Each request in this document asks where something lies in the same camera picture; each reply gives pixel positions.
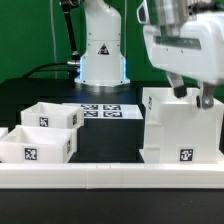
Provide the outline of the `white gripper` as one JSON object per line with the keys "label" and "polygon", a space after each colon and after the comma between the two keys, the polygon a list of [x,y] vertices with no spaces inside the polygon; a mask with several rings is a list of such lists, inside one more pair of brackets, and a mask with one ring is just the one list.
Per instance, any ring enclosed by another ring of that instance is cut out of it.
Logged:
{"label": "white gripper", "polygon": [[224,83],[224,4],[218,0],[142,0],[138,22],[151,64],[167,71],[177,98],[187,95],[181,76],[198,83],[197,107],[214,106]]}

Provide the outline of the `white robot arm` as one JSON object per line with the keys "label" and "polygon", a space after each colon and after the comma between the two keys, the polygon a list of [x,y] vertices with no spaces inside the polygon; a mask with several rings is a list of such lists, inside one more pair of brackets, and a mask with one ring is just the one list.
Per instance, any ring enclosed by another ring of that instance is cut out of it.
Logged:
{"label": "white robot arm", "polygon": [[[96,89],[130,83],[120,51],[121,16],[104,0],[60,0],[69,33],[74,82]],[[148,58],[166,72],[174,95],[187,95],[183,79],[198,82],[203,109],[224,84],[224,5],[203,0],[143,0],[137,9]]]}

